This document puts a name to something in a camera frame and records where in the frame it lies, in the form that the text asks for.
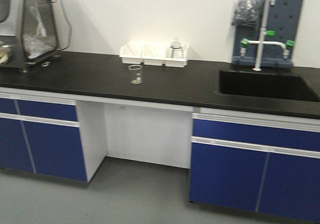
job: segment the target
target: lab faucet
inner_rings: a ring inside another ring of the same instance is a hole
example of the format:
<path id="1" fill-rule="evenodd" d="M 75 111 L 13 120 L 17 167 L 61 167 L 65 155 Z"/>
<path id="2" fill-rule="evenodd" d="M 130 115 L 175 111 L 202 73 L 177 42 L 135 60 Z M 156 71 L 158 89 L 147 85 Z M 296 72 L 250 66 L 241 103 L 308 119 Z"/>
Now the lab faucet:
<path id="1" fill-rule="evenodd" d="M 247 38 L 243 38 L 241 40 L 241 57 L 245 56 L 246 53 L 246 47 L 249 44 L 257 44 L 258 49 L 256 53 L 256 59 L 255 59 L 255 65 L 253 70 L 254 71 L 261 71 L 261 60 L 262 60 L 262 53 L 263 53 L 263 47 L 266 44 L 271 44 L 271 45 L 278 45 L 283 49 L 283 59 L 287 59 L 289 54 L 290 54 L 290 49 L 293 48 L 294 46 L 294 41 L 292 40 L 287 40 L 286 43 L 281 43 L 281 42 L 276 42 L 276 41 L 265 41 L 265 37 L 273 37 L 275 35 L 274 31 L 272 30 L 267 30 L 267 21 L 268 21 L 268 14 L 269 14 L 269 7 L 270 5 L 275 5 L 276 0 L 265 0 L 264 3 L 264 10 L 263 10 L 263 18 L 261 22 L 261 27 L 260 27 L 260 34 L 259 34 L 259 40 L 249 40 Z"/>

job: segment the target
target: cabinet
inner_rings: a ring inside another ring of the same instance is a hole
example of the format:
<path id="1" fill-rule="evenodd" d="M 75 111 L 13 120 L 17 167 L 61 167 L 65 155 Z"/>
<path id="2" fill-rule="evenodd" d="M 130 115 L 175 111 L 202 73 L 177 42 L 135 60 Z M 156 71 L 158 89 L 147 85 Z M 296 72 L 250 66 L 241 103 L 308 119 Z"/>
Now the cabinet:
<path id="1" fill-rule="evenodd" d="M 87 181 L 77 127 L 24 122 L 36 173 Z"/>
<path id="2" fill-rule="evenodd" d="M 103 105 L 29 96 L 0 98 L 0 103 L 5 104 L 1 167 L 85 182 L 92 178 L 107 153 Z"/>
<path id="3" fill-rule="evenodd" d="M 194 114 L 190 201 L 320 222 L 320 125 L 299 124 Z"/>
<path id="4" fill-rule="evenodd" d="M 320 221 L 320 159 L 270 154 L 259 212 Z"/>
<path id="5" fill-rule="evenodd" d="M 193 143 L 189 199 L 254 211 L 266 153 Z"/>
<path id="6" fill-rule="evenodd" d="M 0 118 L 0 167 L 33 172 L 20 120 Z"/>

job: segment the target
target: black sink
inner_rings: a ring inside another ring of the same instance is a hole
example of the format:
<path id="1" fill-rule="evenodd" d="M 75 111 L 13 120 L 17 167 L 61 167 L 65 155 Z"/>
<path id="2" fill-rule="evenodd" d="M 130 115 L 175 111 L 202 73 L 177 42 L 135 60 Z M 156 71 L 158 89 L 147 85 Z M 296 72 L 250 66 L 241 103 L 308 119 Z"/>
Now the black sink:
<path id="1" fill-rule="evenodd" d="M 220 70 L 223 94 L 320 102 L 318 95 L 300 76 Z"/>

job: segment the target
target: blue pegboard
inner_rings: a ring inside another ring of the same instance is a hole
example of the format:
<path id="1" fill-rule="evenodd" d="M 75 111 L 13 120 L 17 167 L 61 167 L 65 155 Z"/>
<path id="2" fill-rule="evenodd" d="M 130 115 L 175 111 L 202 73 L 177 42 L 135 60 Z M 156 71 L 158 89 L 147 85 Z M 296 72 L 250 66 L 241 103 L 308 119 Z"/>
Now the blue pegboard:
<path id="1" fill-rule="evenodd" d="M 274 30 L 276 33 L 274 37 L 265 37 L 265 41 L 278 41 L 285 43 L 288 39 L 295 40 L 302 2 L 303 0 L 277 0 L 275 5 L 270 6 L 267 20 L 267 29 Z M 259 24 L 262 20 L 262 13 L 263 11 L 261 12 Z M 258 40 L 260 25 L 257 25 L 256 29 L 239 26 L 236 27 L 235 32 L 232 63 L 254 66 L 258 46 L 255 44 L 250 44 L 246 49 L 245 58 L 241 58 L 240 41 L 242 40 L 242 38 Z M 285 68 L 292 67 L 293 64 L 291 62 L 291 57 L 294 49 L 290 51 L 288 59 L 283 60 L 283 50 L 281 49 L 281 47 L 277 45 L 264 45 L 263 47 L 264 49 L 262 54 L 263 56 L 261 66 Z"/>

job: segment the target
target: gooseneck spout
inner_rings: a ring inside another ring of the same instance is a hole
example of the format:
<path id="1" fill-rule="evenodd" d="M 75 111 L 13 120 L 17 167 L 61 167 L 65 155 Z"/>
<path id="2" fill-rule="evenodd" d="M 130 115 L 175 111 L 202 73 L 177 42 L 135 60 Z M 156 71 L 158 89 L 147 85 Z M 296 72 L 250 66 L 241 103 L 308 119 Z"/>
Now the gooseneck spout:
<path id="1" fill-rule="evenodd" d="M 260 28 L 260 35 L 259 35 L 259 44 L 258 49 L 256 52 L 256 59 L 255 59 L 255 65 L 253 70 L 254 71 L 261 71 L 261 59 L 262 59 L 262 53 L 263 53 L 263 47 L 264 47 L 264 40 L 265 40 L 265 32 L 267 31 L 267 21 L 268 21 L 268 14 L 269 14 L 269 6 L 274 5 L 276 0 L 265 0 L 264 3 L 264 10 L 263 10 L 263 18 Z"/>

